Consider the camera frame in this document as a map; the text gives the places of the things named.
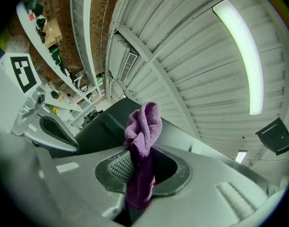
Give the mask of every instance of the purple towel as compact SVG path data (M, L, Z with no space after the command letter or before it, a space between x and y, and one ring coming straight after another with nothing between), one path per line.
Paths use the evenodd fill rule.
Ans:
M145 103L130 114L125 130L125 146L131 152L135 171L127 185L129 207L144 210L151 203L155 182L151 146L162 131L160 107L157 103Z

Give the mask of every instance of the long curved light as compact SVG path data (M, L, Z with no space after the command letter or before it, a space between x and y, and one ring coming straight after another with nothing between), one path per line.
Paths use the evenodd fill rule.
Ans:
M243 58L249 86L249 115L263 112L264 81L261 60L254 38L234 5L223 0L213 7L233 36Z

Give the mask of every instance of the vent grille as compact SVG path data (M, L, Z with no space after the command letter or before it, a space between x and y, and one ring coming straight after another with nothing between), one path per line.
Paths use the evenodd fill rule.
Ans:
M136 54L129 53L129 55L128 55L127 59L126 59L125 65L124 65L124 69L122 70L120 78L119 78L120 82L124 82L125 81L125 79L127 78L132 66L134 65L134 62L136 61L136 59L137 59L137 55Z

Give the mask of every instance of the ceiling beam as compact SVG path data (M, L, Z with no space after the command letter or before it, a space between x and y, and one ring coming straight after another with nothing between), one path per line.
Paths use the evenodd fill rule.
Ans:
M152 62L150 64L152 71L155 73L157 78L163 83L165 89L167 90L169 96L173 100L175 106L182 113L184 119L186 120L188 125L191 127L193 136L200 139L198 129L195 125L194 120L192 119L191 113L189 112L175 84L173 83L171 78L168 76L164 68L161 66L159 61L154 58L154 55L149 50L149 48L127 26L125 26L124 24L120 24L118 27L118 31L138 51L140 56L146 62Z

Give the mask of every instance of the small ceiling light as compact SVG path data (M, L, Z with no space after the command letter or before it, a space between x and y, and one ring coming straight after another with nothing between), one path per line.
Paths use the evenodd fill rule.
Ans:
M263 112L264 81L261 60L255 40L240 13L229 0L213 7L233 36L245 64L249 86L249 115Z
M238 152L238 155L237 155L235 161L237 161L238 163L241 164L246 155L247 155L247 151L246 151L246 150L240 150L240 151Z

